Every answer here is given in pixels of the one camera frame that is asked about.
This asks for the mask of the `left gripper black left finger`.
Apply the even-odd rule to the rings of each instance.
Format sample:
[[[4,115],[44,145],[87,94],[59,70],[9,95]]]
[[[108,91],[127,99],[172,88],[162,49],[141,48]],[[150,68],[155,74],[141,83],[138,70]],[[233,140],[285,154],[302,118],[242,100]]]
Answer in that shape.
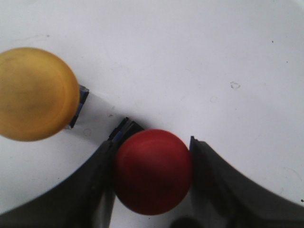
[[[110,186],[118,144],[105,141],[71,176],[43,195],[1,214],[2,228],[107,228],[114,193]]]

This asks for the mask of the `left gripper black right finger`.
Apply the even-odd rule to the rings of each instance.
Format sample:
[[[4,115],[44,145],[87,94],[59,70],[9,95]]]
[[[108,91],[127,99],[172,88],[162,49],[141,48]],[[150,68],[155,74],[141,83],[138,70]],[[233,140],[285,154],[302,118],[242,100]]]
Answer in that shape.
[[[194,216],[204,228],[302,228],[304,208],[258,185],[206,142],[190,140]]]

